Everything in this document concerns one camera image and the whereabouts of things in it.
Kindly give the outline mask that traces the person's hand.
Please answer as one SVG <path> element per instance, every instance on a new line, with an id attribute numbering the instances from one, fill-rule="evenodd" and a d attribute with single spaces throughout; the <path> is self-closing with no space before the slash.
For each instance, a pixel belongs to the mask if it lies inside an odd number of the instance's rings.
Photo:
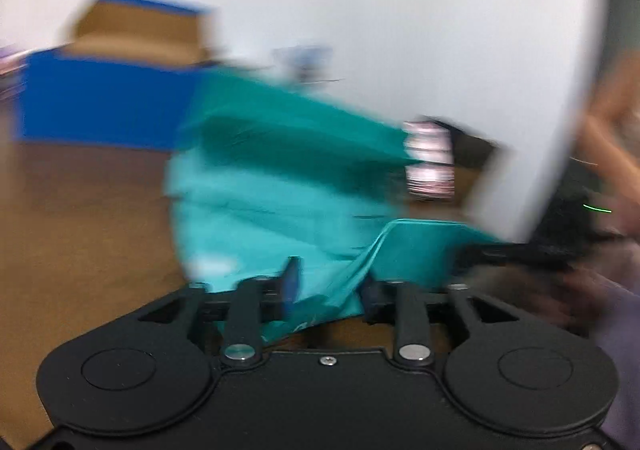
<path id="1" fill-rule="evenodd" d="M 620 54 L 594 86 L 578 132 L 582 158 L 605 186 L 612 227 L 639 234 L 639 52 Z"/>

